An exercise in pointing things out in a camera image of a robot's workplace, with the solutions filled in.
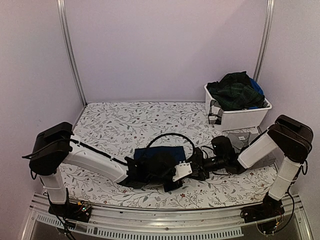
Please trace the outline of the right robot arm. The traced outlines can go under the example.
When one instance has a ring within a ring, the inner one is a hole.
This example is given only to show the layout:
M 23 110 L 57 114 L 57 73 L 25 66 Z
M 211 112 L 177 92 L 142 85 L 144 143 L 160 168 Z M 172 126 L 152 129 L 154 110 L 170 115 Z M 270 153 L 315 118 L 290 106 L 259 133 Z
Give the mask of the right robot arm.
M 223 135 L 211 140 L 213 157 L 205 157 L 200 148 L 190 158 L 190 177 L 204 181 L 209 173 L 225 169 L 232 175 L 240 175 L 269 155 L 282 154 L 277 176 L 266 194 L 268 200 L 259 206 L 262 218 L 269 218 L 278 210 L 278 203 L 295 182 L 301 167 L 312 150 L 313 130 L 289 116 L 280 115 L 264 132 L 258 135 L 240 152 L 236 152 L 231 140 Z

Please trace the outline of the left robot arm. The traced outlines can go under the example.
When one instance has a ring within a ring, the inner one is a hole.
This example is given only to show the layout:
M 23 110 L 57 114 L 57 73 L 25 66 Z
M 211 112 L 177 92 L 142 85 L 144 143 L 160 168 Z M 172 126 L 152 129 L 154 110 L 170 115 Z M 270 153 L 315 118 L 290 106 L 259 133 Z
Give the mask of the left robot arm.
M 176 163 L 166 152 L 135 160 L 99 150 L 75 135 L 68 122 L 61 122 L 39 133 L 32 153 L 24 155 L 23 159 L 27 159 L 30 170 L 40 176 L 49 200 L 63 217 L 70 217 L 75 210 L 68 201 L 61 164 L 81 167 L 133 189 L 161 184 L 166 191 L 171 191 L 180 188 L 182 178 L 191 173 L 189 164 Z

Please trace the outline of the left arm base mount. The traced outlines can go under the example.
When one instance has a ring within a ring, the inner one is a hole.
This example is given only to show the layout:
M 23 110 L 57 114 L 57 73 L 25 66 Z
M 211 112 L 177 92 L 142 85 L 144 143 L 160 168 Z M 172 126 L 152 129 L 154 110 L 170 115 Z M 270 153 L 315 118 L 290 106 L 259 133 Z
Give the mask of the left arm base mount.
M 92 205 L 85 201 L 77 203 L 67 201 L 65 204 L 53 204 L 50 202 L 48 212 L 67 220 L 88 223 L 91 218 Z

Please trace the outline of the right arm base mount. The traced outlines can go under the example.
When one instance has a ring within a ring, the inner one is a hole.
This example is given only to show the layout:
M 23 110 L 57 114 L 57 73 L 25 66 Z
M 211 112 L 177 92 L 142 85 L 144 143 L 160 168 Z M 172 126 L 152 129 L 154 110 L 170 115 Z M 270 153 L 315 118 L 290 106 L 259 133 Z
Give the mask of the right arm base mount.
M 281 200 L 275 200 L 266 194 L 262 203 L 246 206 L 241 209 L 240 217 L 245 223 L 256 222 L 280 216 L 285 213 Z

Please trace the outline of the grey button shirt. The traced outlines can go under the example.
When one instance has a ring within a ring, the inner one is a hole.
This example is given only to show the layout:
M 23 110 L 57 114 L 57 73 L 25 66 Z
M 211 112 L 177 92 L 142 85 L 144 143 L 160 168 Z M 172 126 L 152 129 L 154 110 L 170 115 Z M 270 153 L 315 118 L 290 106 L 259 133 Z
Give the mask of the grey button shirt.
M 236 154 L 239 154 L 242 149 L 248 147 L 249 144 L 258 137 L 258 133 L 251 133 L 251 132 L 235 132 L 231 131 L 227 134 L 227 138 L 229 138 L 232 147 Z M 261 160 L 257 161 L 251 169 L 258 169 L 267 166 L 271 166 L 275 163 L 276 158 L 272 153 L 264 156 Z

